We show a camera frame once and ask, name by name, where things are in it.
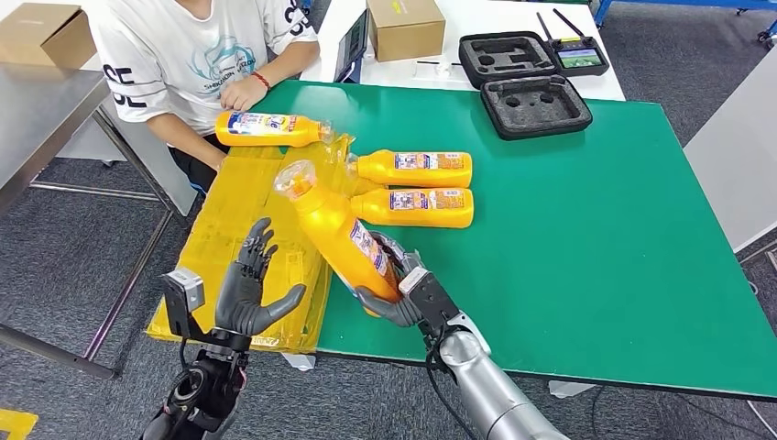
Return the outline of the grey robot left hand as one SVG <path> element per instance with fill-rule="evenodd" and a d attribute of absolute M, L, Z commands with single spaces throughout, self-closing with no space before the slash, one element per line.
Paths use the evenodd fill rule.
<path fill-rule="evenodd" d="M 218 328 L 244 336 L 258 336 L 294 311 L 301 303 L 307 286 L 290 287 L 282 298 L 269 305 L 261 303 L 268 266 L 278 250 L 269 241 L 274 236 L 271 219 L 258 219 L 249 230 L 235 261 L 231 262 L 215 307 Z"/>

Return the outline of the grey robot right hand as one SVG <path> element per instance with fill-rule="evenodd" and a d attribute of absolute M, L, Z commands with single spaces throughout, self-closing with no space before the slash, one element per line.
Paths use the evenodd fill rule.
<path fill-rule="evenodd" d="M 392 274 L 399 275 L 400 281 L 416 267 L 423 267 L 418 251 L 408 252 L 397 240 L 381 232 L 371 230 L 370 235 L 387 253 Z M 419 308 L 404 294 L 400 295 L 398 302 L 378 298 L 369 288 L 363 286 L 356 287 L 354 294 L 368 311 L 397 326 L 411 327 L 423 320 Z"/>

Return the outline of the person's left hand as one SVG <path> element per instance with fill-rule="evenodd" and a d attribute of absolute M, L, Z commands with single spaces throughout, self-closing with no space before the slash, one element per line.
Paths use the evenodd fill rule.
<path fill-rule="evenodd" d="M 220 103 L 225 110 L 248 111 L 260 102 L 268 92 L 268 83 L 261 75 L 250 75 L 244 79 L 230 82 L 222 90 Z"/>

